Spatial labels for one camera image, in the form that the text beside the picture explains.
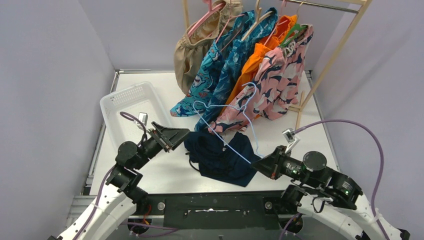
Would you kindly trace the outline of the navy blue shorts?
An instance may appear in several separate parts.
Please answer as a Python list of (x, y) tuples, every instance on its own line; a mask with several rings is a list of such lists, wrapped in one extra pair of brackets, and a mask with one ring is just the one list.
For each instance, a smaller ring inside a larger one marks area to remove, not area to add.
[(251, 164), (261, 159), (249, 138), (239, 132), (228, 145), (207, 131), (190, 132), (184, 147), (190, 166), (201, 176), (241, 187), (251, 182), (257, 173)]

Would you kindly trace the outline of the white perforated plastic basket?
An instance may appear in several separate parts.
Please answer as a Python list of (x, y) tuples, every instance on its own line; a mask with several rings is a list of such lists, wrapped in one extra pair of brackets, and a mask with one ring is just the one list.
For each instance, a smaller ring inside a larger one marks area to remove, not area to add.
[(112, 92), (102, 97), (99, 103), (106, 130), (115, 151), (123, 142), (138, 143), (143, 134), (141, 127), (122, 117), (120, 112), (126, 112), (134, 117), (138, 117), (140, 113), (146, 114), (147, 129), (153, 127), (152, 122), (167, 127), (172, 125), (171, 117), (166, 112), (157, 91), (147, 81)]

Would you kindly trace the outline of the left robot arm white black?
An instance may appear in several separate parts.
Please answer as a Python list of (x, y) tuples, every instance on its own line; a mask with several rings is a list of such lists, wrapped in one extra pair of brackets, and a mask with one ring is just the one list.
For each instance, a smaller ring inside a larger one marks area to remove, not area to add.
[(142, 143), (123, 142), (117, 149), (115, 165), (106, 173), (97, 196), (83, 213), (54, 240), (105, 240), (133, 213), (148, 207), (148, 193), (138, 186), (138, 171), (161, 151), (170, 152), (188, 137), (188, 128), (165, 127), (152, 122)]

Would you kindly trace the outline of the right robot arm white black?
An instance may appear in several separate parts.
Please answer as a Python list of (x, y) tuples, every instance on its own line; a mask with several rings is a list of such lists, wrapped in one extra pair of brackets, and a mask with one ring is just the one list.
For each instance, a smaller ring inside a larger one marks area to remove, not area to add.
[(294, 159), (285, 146), (251, 165), (259, 173), (277, 180), (287, 176), (291, 184), (279, 203), (289, 213), (309, 216), (349, 240), (408, 240), (410, 233), (388, 223), (349, 176), (327, 166), (318, 151)]

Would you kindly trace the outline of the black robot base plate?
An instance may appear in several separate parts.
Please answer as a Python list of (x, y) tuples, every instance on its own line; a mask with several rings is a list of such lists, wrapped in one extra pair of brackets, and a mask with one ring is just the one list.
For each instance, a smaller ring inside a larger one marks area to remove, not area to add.
[(281, 190), (149, 194), (129, 219), (161, 220), (179, 230), (278, 230), (296, 214)]

